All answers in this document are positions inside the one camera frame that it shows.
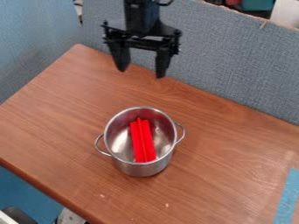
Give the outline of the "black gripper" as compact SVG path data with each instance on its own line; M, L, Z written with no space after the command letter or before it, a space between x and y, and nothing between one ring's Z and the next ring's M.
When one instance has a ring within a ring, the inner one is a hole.
M179 53L182 31L161 19L161 8L171 3L125 3L125 20L103 22L105 40L117 68L125 72L131 63L131 48L157 52L155 74L166 76L173 55Z

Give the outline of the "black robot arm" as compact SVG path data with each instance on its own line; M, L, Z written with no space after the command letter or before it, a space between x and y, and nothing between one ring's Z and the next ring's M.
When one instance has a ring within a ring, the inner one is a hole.
M126 28L117 28L103 22L105 43L113 55L117 68L125 72L131 63L130 49L157 52L155 75L161 79L171 64L171 59L181 51L183 32L161 20L161 8L173 4L174 0L125 0Z

